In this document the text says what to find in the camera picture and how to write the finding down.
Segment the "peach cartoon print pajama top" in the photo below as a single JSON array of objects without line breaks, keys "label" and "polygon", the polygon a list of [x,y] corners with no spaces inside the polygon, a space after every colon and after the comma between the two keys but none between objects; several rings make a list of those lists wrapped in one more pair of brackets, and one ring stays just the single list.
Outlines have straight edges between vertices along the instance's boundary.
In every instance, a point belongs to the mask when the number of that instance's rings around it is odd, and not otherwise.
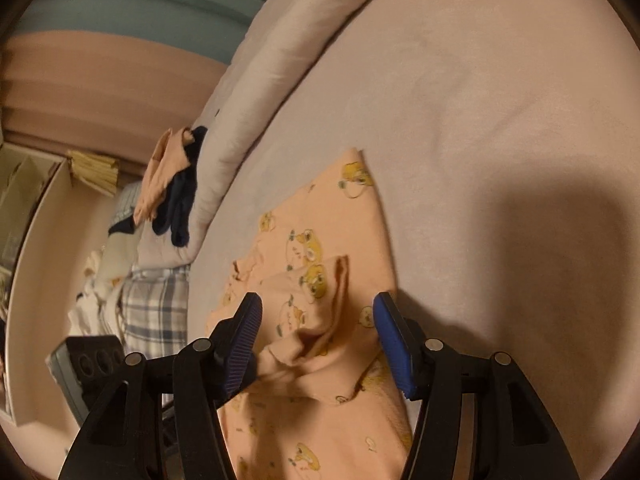
[{"label": "peach cartoon print pajama top", "polygon": [[396,287],[382,209],[362,155],[345,152],[264,212],[235,260],[215,325],[254,292],[256,380],[219,410],[240,479],[396,479],[412,441],[372,304]]}]

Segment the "white crumpled clothes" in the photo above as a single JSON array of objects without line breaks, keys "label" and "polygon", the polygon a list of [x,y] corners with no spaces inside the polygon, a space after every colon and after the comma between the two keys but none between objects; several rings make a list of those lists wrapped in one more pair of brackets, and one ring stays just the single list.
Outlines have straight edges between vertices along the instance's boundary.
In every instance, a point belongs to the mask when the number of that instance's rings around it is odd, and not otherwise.
[{"label": "white crumpled clothes", "polygon": [[140,232],[114,233],[102,248],[90,252],[81,289],[67,313],[70,336],[124,339],[124,315],[118,302],[122,283],[137,262],[140,237]]}]

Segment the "plaid grey pillow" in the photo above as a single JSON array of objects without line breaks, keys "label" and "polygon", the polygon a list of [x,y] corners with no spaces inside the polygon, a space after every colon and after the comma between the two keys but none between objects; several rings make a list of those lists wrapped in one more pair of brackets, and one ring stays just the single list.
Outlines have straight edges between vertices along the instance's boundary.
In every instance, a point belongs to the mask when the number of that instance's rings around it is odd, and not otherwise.
[{"label": "plaid grey pillow", "polygon": [[134,268],[122,283],[119,305],[124,346],[148,360],[172,356],[186,345],[190,266]]}]

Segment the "striped blue folded cloth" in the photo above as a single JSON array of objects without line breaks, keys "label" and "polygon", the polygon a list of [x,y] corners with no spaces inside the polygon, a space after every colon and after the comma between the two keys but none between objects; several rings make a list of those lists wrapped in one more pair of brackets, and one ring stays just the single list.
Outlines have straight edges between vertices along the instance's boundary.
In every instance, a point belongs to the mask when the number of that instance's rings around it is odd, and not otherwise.
[{"label": "striped blue folded cloth", "polygon": [[115,233],[134,234],[136,230],[134,210],[140,196],[141,185],[141,181],[132,182],[127,184],[120,192],[110,227],[108,228],[108,235]]}]

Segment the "dark navy garment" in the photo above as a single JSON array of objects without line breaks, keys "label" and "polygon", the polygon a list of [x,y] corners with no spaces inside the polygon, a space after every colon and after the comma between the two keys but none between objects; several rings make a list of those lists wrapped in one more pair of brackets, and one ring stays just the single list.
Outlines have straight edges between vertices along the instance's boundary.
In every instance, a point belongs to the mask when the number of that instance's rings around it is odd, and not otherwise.
[{"label": "dark navy garment", "polygon": [[186,159],[189,166],[177,172],[168,183],[163,201],[152,220],[152,229],[156,235],[170,233],[171,245],[184,247],[189,243],[189,214],[191,212],[198,180],[196,163],[200,156],[207,128],[198,126],[191,131],[194,141],[186,146]]}]

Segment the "white wardrobe shelf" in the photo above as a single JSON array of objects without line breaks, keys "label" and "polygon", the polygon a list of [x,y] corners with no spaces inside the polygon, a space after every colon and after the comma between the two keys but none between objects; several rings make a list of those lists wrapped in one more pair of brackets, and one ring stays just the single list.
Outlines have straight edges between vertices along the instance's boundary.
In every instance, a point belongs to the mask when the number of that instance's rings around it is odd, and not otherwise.
[{"label": "white wardrobe shelf", "polygon": [[61,156],[1,144],[1,417],[36,418],[32,355],[51,236],[70,192]]}]

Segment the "straw tassel hanging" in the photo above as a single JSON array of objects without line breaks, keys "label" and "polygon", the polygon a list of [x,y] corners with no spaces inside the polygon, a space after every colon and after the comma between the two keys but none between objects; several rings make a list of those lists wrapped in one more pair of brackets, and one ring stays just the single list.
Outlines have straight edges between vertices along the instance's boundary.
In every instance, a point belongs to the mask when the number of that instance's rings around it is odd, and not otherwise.
[{"label": "straw tassel hanging", "polygon": [[115,196],[119,175],[117,159],[77,150],[69,150],[66,156],[76,180],[107,197]]}]

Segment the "peach folded garment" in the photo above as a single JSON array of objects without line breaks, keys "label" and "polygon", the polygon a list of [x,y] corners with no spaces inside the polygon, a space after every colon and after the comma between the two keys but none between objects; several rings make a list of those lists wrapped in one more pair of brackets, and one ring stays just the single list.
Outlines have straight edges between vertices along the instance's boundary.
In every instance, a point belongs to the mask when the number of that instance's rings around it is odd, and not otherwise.
[{"label": "peach folded garment", "polygon": [[167,129],[157,141],[143,175],[140,194],[134,207],[134,225],[156,217],[157,207],[165,197],[166,188],[178,172],[190,166],[186,149],[195,142],[189,128]]}]

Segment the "pink curtain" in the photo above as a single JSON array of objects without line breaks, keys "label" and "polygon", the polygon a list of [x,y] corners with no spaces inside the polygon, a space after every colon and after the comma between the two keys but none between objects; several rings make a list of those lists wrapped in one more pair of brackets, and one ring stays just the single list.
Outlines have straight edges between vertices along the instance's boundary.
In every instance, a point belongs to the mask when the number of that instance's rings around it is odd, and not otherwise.
[{"label": "pink curtain", "polygon": [[140,174],[167,129],[193,124],[224,63],[100,32],[29,32],[1,51],[1,125],[12,143],[116,157]]}]

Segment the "pink bed sheet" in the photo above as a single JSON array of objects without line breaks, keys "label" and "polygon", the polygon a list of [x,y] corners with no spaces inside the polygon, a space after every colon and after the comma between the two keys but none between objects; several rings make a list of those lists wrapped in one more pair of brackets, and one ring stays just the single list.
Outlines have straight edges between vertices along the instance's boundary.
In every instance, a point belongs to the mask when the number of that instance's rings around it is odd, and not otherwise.
[{"label": "pink bed sheet", "polygon": [[370,0],[278,108],[192,268],[204,333],[259,216],[348,148],[399,303],[509,352],[597,479],[639,419],[639,51],[606,0]]}]

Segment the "teal curtain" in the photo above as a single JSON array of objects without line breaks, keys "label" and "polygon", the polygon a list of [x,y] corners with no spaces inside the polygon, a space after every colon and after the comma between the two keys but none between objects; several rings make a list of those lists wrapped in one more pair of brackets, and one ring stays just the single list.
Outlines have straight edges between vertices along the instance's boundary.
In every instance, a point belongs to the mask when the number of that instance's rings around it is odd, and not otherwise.
[{"label": "teal curtain", "polygon": [[34,0],[15,32],[102,32],[228,64],[267,0]]}]

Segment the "pink folded duvet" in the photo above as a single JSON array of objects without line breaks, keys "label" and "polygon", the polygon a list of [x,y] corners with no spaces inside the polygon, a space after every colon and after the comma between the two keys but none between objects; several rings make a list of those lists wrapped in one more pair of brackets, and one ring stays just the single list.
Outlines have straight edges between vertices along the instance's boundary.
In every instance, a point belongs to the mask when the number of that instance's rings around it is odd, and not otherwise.
[{"label": "pink folded duvet", "polygon": [[186,222],[190,240],[176,247],[168,235],[144,228],[140,268],[171,269],[194,261],[247,153],[330,40],[368,1],[266,1],[196,120],[207,133]]}]

